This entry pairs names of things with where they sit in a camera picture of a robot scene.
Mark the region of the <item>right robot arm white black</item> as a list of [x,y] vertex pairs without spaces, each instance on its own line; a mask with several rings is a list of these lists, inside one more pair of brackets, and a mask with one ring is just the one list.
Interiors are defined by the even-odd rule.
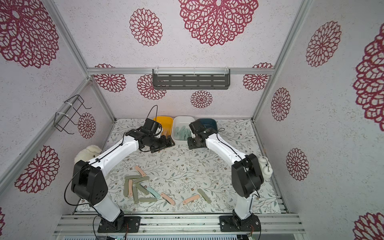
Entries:
[[199,120],[190,123],[189,127],[194,135],[188,138],[190,150],[207,148],[231,167],[232,186],[238,194],[234,214],[240,220],[248,219],[252,215],[253,195],[264,183],[258,157],[240,152],[227,143],[215,129],[206,128]]

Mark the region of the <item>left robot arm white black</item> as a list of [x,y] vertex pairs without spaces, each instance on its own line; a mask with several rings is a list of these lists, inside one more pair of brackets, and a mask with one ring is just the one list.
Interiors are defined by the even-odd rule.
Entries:
[[160,123],[146,119],[143,126],[123,133],[122,139],[109,150],[85,162],[78,161],[74,166],[71,191],[84,199],[107,222],[113,223],[123,212],[108,196],[106,176],[128,155],[149,148],[151,153],[173,147],[175,142],[170,135],[161,136],[157,131]]

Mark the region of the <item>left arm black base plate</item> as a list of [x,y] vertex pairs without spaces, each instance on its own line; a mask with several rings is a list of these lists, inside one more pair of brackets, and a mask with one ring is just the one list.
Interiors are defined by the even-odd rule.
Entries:
[[108,222],[101,218],[97,233],[137,233],[141,219],[141,217],[123,216],[114,222]]

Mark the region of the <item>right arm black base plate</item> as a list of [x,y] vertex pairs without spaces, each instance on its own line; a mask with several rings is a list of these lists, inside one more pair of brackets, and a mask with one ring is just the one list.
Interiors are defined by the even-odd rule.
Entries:
[[259,218],[251,214],[245,220],[238,216],[220,216],[219,224],[221,232],[260,232],[261,222]]

